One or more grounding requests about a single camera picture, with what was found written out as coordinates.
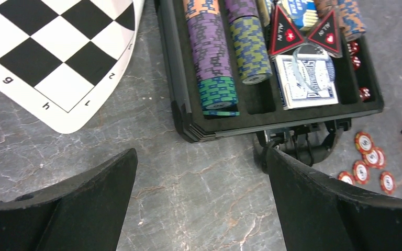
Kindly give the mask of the blue backed card deck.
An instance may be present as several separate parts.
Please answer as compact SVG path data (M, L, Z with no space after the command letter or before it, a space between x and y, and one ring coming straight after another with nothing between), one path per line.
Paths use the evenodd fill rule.
M284 110L339 103L336 71L329 55L277 55L274 66Z

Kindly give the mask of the all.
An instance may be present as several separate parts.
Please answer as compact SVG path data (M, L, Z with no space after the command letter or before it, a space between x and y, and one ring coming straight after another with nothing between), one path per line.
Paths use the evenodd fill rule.
M306 43L305 37L290 20L281 4L275 5L272 14L269 56L283 54Z
M342 57L340 30L337 22L337 14L334 9L330 9L313 26L307 38L309 42L321 46L332 57Z

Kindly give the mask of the clear dealer button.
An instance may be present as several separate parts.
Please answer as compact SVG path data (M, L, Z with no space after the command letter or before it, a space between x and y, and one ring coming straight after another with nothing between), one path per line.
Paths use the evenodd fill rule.
M314 93L329 90L336 77L331 56L317 44L305 43L292 55L292 69L299 84Z

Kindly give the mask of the blue boxed card deck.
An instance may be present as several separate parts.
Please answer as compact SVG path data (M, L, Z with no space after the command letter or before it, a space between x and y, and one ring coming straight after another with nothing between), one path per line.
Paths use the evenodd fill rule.
M300 31L309 31L319 21L313 0L282 0L281 4Z

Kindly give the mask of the brown poker chip stack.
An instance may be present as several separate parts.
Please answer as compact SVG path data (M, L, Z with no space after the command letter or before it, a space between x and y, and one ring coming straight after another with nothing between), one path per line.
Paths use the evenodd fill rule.
M367 32L357 1L352 0L314 0L320 18L335 10L338 25L346 41L354 41Z

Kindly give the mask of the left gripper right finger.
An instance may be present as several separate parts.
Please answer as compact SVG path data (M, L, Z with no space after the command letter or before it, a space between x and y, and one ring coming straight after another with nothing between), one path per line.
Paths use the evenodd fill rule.
M287 250L402 250L402 199L347 184L269 149Z

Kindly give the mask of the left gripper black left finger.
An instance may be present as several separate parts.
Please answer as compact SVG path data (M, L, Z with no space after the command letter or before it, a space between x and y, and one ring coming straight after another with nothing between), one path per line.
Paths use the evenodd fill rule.
M116 250L138 165L135 149L15 200L0 201L0 250Z

